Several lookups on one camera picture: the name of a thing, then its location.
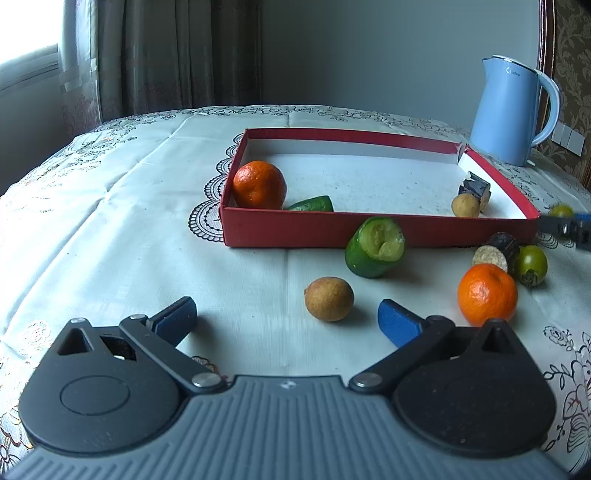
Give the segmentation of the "window frame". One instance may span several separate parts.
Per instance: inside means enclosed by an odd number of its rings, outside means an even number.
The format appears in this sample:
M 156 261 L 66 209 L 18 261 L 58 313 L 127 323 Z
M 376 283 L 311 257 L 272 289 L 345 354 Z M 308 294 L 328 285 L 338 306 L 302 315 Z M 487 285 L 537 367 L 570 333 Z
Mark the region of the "window frame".
M 58 46 L 43 47 L 1 64 L 1 93 L 58 73 Z

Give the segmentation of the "light blue electric kettle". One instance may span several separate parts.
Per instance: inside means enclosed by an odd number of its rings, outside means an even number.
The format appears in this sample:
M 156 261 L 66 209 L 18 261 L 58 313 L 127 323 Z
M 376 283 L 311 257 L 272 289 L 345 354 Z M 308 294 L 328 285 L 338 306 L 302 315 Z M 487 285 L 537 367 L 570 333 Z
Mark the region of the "light blue electric kettle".
M 559 120 L 560 90 L 545 73 L 502 55 L 483 60 L 485 87 L 470 135 L 470 145 L 500 162 L 522 167 L 531 150 L 545 141 Z M 537 128 L 539 101 L 550 100 L 548 120 Z

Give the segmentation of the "white wall switch panel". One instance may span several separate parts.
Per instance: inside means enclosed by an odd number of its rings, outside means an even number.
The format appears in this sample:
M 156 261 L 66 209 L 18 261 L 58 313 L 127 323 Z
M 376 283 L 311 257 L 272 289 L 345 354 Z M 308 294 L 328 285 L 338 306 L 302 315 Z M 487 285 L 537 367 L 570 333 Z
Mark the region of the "white wall switch panel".
M 583 154 L 585 137 L 562 122 L 557 123 L 551 140 L 574 155 L 581 157 Z

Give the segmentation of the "dark brown curtain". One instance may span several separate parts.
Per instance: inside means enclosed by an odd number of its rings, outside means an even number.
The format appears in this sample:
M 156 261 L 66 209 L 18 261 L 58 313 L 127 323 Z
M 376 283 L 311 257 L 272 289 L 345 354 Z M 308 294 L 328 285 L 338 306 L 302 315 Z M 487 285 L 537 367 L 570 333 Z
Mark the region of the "dark brown curtain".
M 100 117 L 262 100 L 257 1 L 99 1 Z

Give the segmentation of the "green cucumber piece tip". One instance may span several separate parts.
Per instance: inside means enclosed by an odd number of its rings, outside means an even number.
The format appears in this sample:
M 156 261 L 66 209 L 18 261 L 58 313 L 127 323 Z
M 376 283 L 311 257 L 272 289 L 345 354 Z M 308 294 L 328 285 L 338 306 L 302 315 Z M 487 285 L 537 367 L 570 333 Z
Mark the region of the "green cucumber piece tip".
M 332 212 L 333 210 L 334 206 L 328 195 L 304 199 L 287 207 L 287 211 Z

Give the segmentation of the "red shallow cardboard box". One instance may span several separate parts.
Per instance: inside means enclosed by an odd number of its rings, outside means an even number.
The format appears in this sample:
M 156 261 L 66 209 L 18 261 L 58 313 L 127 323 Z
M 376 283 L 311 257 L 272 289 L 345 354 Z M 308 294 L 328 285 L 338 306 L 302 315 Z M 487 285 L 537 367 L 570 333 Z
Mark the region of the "red shallow cardboard box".
M 538 209 L 492 164 L 462 143 L 390 133 L 322 129 L 247 129 L 228 179 L 252 160 L 280 169 L 287 205 L 328 195 L 332 212 L 238 207 L 232 184 L 219 203 L 224 243 L 247 248 L 344 248 L 366 219 L 391 217 L 410 247 L 469 247 L 503 231 L 527 243 Z M 452 201 L 471 171 L 491 184 L 478 218 L 459 218 Z

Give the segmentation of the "orange tangerine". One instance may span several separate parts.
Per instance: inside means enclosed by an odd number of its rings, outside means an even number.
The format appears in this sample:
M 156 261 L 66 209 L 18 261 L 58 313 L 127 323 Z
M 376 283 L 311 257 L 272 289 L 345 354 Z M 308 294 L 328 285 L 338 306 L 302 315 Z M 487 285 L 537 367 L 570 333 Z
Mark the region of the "orange tangerine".
M 236 171 L 232 194 L 242 208 L 281 209 L 287 196 L 287 183 L 276 166 L 256 160 Z
M 518 289 L 514 279 L 493 264 L 471 267 L 461 279 L 458 305 L 468 323 L 483 326 L 489 319 L 509 322 L 517 309 Z

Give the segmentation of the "dark sugarcane piece large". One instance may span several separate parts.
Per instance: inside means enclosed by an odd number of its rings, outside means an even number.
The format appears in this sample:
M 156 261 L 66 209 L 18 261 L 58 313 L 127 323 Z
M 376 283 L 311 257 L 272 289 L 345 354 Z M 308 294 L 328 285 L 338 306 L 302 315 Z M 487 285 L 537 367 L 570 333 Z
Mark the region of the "dark sugarcane piece large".
M 475 251 L 472 265 L 492 264 L 513 275 L 520 250 L 521 247 L 513 235 L 497 232 Z

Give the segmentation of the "sheer white curtain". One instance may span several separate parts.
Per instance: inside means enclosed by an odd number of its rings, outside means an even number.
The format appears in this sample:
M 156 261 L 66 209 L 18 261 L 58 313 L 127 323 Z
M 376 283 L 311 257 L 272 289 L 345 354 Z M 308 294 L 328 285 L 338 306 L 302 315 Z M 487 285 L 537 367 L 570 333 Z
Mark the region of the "sheer white curtain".
M 98 3 L 63 3 L 58 43 L 62 116 L 69 136 L 92 130 L 102 122 L 98 82 Z

